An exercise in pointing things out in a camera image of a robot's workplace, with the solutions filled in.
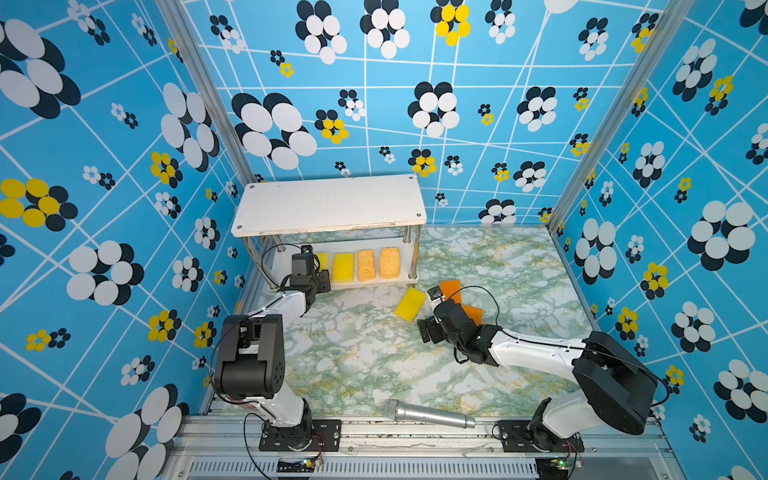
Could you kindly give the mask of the yellow sponge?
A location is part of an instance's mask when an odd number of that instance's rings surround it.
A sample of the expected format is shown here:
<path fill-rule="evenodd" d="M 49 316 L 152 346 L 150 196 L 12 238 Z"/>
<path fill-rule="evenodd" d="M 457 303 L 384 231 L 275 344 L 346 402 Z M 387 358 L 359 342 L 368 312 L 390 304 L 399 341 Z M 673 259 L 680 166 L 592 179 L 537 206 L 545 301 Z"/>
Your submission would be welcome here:
<path fill-rule="evenodd" d="M 414 287 L 409 287 L 397 307 L 394 314 L 407 322 L 413 322 L 425 303 L 427 295 Z"/>
<path fill-rule="evenodd" d="M 330 256 L 326 252 L 321 252 L 317 254 L 318 260 L 319 260 L 319 269 L 320 270 L 328 270 L 329 269 L 329 260 Z"/>
<path fill-rule="evenodd" d="M 336 253 L 333 257 L 332 282 L 351 283 L 355 278 L 355 255 Z"/>

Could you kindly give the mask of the orange sponge back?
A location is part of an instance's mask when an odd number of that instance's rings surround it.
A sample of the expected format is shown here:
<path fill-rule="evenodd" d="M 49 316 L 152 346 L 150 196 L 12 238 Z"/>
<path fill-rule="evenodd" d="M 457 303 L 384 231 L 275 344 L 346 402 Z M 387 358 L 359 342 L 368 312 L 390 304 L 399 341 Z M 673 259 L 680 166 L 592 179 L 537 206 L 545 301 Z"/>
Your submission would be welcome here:
<path fill-rule="evenodd" d="M 462 288 L 459 280 L 441 281 L 440 291 L 445 299 L 452 299 L 455 303 L 462 303 L 462 296 L 459 290 Z"/>

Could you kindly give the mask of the yellow sponge back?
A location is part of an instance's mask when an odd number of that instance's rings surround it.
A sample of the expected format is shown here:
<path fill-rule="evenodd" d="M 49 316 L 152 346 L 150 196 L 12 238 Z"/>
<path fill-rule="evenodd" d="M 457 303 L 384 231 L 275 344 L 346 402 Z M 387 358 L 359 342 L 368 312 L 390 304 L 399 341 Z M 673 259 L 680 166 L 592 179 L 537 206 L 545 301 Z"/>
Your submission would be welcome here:
<path fill-rule="evenodd" d="M 407 322 L 413 322 L 425 303 L 427 295 L 414 287 L 409 287 L 397 307 L 394 314 Z"/>

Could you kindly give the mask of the tan porous sponge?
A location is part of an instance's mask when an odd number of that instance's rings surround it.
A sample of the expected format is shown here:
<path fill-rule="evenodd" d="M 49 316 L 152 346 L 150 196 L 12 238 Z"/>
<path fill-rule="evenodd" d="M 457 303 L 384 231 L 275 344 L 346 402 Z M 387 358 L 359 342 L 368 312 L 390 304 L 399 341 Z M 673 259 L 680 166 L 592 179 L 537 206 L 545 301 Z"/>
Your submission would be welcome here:
<path fill-rule="evenodd" d="M 400 249 L 397 247 L 383 248 L 379 257 L 379 274 L 382 279 L 397 279 L 400 276 Z"/>
<path fill-rule="evenodd" d="M 357 278 L 360 282 L 369 282 L 377 277 L 373 250 L 361 250 L 357 254 Z"/>

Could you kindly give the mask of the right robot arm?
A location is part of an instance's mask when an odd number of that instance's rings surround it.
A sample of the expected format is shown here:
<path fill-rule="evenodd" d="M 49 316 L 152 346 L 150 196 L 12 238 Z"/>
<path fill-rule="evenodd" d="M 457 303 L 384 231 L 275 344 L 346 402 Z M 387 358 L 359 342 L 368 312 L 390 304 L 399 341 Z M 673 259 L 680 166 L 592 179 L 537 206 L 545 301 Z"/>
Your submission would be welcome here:
<path fill-rule="evenodd" d="M 478 325 L 448 298 L 433 300 L 432 311 L 417 322 L 422 340 L 448 343 L 457 363 L 527 368 L 578 386 L 567 395 L 542 400 L 516 434 L 535 450 L 568 446 L 581 452 L 579 435 L 598 427 L 644 433 L 659 379 L 610 335 L 592 331 L 584 339 L 548 339 Z"/>

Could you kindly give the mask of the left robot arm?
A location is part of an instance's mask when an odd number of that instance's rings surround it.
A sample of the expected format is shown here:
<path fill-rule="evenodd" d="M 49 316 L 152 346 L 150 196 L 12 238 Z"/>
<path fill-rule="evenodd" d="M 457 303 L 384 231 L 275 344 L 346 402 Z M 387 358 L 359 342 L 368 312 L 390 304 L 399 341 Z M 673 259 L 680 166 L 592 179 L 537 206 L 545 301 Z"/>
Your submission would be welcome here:
<path fill-rule="evenodd" d="M 299 450 L 312 441 L 313 419 L 308 401 L 287 384 L 284 327 L 306 314 L 331 285 L 309 245 L 299 247 L 291 267 L 275 300 L 224 320 L 212 383 L 226 401 L 258 414 L 281 445 Z"/>

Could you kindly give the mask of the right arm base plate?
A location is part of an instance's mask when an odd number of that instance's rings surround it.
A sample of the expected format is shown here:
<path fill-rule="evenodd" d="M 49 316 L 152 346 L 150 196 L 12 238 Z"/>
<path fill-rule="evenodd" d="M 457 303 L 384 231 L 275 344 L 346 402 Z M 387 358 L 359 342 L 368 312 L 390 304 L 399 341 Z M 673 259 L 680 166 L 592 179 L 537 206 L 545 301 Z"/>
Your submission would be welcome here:
<path fill-rule="evenodd" d="M 505 453 L 574 454 L 583 453 L 579 434 L 560 438 L 544 427 L 530 427 L 527 420 L 500 420 L 492 427 Z"/>

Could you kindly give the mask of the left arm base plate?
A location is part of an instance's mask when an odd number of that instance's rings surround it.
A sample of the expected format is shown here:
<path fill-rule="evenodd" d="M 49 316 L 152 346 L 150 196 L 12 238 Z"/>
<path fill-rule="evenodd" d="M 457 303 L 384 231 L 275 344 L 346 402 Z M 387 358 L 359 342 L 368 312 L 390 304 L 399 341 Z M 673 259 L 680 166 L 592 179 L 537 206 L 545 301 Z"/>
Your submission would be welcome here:
<path fill-rule="evenodd" d="M 262 452 L 337 452 L 342 422 L 313 420 L 294 427 L 268 426 L 263 429 L 258 449 Z"/>

